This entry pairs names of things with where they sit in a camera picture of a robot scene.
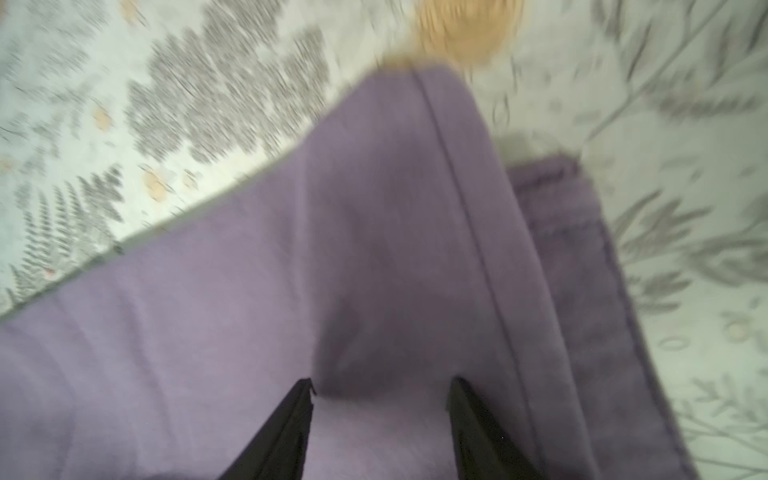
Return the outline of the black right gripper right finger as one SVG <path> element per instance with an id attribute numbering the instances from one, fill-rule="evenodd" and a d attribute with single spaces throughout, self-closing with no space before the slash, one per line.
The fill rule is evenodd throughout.
<path id="1" fill-rule="evenodd" d="M 466 379 L 451 380 L 446 410 L 459 479 L 543 479 Z"/>

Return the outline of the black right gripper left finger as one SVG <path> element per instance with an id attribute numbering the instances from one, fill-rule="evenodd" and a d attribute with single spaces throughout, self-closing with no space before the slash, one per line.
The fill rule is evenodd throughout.
<path id="1" fill-rule="evenodd" d="M 298 380 L 220 480 L 300 480 L 313 415 L 312 381 Z"/>

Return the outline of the purple long pants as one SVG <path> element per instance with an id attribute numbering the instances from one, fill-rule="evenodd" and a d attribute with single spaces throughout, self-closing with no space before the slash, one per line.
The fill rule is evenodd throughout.
<path id="1" fill-rule="evenodd" d="M 502 165 L 449 69 L 1 326 L 5 479 L 214 479 L 310 379 L 307 479 L 455 479 L 463 385 L 546 479 L 693 479 L 579 164 Z"/>

